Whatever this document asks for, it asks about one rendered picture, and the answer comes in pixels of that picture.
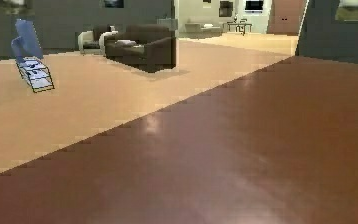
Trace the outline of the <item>dark brown sofa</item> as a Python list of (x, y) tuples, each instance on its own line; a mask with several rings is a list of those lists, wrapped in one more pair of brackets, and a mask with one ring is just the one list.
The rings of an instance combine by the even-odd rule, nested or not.
[[(117, 40), (133, 40), (132, 47), (116, 46)], [(176, 66), (175, 32), (158, 24), (129, 25), (124, 32), (104, 38), (105, 57), (139, 70), (154, 73)]]

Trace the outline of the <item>pale grey sofa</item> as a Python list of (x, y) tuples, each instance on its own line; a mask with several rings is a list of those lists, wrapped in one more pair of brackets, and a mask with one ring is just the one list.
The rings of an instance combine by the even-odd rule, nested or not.
[(222, 33), (223, 29), (213, 24), (186, 23), (185, 30), (187, 33)]

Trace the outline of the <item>white framed television set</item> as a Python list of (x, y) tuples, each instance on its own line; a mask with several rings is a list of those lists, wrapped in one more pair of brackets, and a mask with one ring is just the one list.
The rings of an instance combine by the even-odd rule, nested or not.
[(264, 0), (246, 0), (245, 12), (246, 13), (262, 13), (264, 6)]

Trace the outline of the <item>window with green view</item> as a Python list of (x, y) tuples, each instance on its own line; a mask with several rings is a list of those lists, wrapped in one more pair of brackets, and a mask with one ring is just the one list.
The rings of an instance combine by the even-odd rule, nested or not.
[(358, 0), (339, 0), (335, 19), (339, 21), (358, 21)]

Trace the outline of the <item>black wall picture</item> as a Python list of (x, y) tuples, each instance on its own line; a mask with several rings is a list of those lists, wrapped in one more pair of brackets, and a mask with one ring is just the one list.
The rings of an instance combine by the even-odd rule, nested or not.
[(231, 1), (221, 1), (219, 5), (220, 17), (231, 17), (233, 13), (233, 3)]

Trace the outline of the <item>dark framed wall picture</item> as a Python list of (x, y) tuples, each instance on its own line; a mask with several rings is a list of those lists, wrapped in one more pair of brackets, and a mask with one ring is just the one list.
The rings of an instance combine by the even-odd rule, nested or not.
[(103, 0), (104, 8), (124, 8), (124, 0)]

